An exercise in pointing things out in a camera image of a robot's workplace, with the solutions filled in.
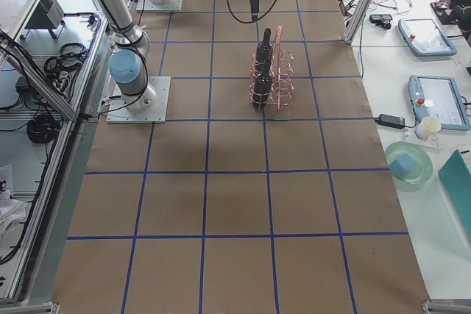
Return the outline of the black power adapter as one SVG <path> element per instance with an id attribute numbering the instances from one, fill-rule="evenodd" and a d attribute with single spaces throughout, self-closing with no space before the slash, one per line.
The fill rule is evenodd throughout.
<path id="1" fill-rule="evenodd" d="M 380 114 L 375 118 L 375 123 L 393 129 L 404 129 L 406 127 L 405 119 L 395 115 Z"/>

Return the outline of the teal folder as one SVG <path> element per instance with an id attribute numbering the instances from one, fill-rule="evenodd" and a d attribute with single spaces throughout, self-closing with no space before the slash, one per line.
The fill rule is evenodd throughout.
<path id="1" fill-rule="evenodd" d="M 470 169 L 463 154 L 455 150 L 440 168 L 439 179 L 463 223 L 470 222 Z"/>

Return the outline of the blue teach pendant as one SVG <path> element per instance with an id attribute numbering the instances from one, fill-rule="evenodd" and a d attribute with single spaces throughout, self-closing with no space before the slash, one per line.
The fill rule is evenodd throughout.
<path id="1" fill-rule="evenodd" d="M 414 115 L 419 121 L 431 116 L 439 120 L 443 129 L 470 130 L 470 121 L 454 78 L 412 75 L 408 90 Z"/>
<path id="2" fill-rule="evenodd" d="M 407 45 L 417 56 L 453 56 L 456 47 L 431 18 L 400 19 L 398 29 Z"/>

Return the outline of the white crumpled cloth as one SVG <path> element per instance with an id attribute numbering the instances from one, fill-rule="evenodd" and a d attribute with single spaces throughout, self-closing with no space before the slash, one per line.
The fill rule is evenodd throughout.
<path id="1" fill-rule="evenodd" d="M 26 220 L 26 202 L 13 198 L 13 168 L 1 167 L 1 238 Z"/>

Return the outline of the blue teach pendant far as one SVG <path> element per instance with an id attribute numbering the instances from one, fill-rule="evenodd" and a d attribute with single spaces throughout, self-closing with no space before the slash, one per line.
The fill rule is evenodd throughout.
<path id="1" fill-rule="evenodd" d="M 431 18 L 400 19 L 398 29 L 407 45 L 417 56 L 453 56 L 456 47 Z"/>

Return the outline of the blue teach pendant near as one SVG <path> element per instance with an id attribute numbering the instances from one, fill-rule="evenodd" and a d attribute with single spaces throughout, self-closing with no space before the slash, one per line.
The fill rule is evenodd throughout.
<path id="1" fill-rule="evenodd" d="M 414 115 L 419 121 L 431 116 L 439 120 L 443 129 L 470 130 L 470 121 L 454 78 L 412 75 L 408 90 Z"/>

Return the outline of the black wine bottle in basket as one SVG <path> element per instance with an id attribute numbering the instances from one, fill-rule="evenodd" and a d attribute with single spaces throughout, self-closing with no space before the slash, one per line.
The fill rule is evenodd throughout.
<path id="1" fill-rule="evenodd" d="M 258 67 L 258 71 L 261 70 L 263 64 L 270 58 L 272 53 L 272 45 L 270 42 L 272 30 L 270 28 L 265 28 L 263 34 L 263 40 L 258 44 L 255 53 L 255 64 Z"/>

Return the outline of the black wine bottle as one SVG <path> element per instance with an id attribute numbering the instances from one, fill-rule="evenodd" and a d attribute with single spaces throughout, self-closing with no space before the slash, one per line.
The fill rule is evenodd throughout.
<path id="1" fill-rule="evenodd" d="M 263 108 L 268 101 L 272 87 L 271 65 L 271 60 L 267 59 L 262 66 L 261 72 L 255 78 L 255 84 L 252 89 L 252 105 L 258 110 Z"/>
<path id="2" fill-rule="evenodd" d="M 261 70 L 263 64 L 270 58 L 272 53 L 272 45 L 270 42 L 272 30 L 270 28 L 265 28 L 263 34 L 263 40 L 258 44 L 255 53 L 255 64 L 258 67 L 258 71 Z"/>

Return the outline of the blue foam cube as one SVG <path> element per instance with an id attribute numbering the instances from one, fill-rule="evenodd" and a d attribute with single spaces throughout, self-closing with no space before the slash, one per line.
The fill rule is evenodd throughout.
<path id="1" fill-rule="evenodd" d="M 417 161 L 407 153 L 397 155 L 389 164 L 389 169 L 398 178 L 405 179 L 412 175 Z"/>

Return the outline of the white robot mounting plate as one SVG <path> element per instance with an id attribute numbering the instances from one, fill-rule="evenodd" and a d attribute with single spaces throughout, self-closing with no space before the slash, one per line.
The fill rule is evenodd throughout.
<path id="1" fill-rule="evenodd" d="M 106 117 L 109 124 L 139 124 L 159 123 L 166 121 L 170 76 L 151 76 L 146 91 L 135 103 L 135 98 L 123 96 L 118 85 L 115 85 L 113 95 L 118 96 L 110 102 L 110 109 Z"/>

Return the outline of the white paper cup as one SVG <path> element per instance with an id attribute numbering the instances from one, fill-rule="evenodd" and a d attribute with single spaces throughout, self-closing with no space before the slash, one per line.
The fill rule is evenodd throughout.
<path id="1" fill-rule="evenodd" d="M 442 128 L 441 122 L 432 116 L 424 117 L 415 129 L 415 135 L 419 140 L 427 140 Z"/>

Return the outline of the black small device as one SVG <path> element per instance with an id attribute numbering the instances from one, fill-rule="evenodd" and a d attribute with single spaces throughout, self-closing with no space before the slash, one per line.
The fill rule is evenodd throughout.
<path id="1" fill-rule="evenodd" d="M 390 14 L 371 14 L 369 21 L 382 29 L 391 29 L 392 27 L 392 16 Z"/>

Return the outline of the grey electronics box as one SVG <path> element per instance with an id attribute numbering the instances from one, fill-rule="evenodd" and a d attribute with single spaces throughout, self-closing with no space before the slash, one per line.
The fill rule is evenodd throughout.
<path id="1" fill-rule="evenodd" d="M 64 15 L 57 0 L 40 0 L 25 29 L 57 29 Z"/>

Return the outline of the green glass bowl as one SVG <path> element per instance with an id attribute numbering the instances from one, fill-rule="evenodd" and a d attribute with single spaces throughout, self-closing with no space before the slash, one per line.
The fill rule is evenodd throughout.
<path id="1" fill-rule="evenodd" d="M 386 161 L 391 173 L 411 185 L 423 185 L 432 176 L 433 165 L 430 157 L 418 145 L 396 142 L 385 150 Z"/>

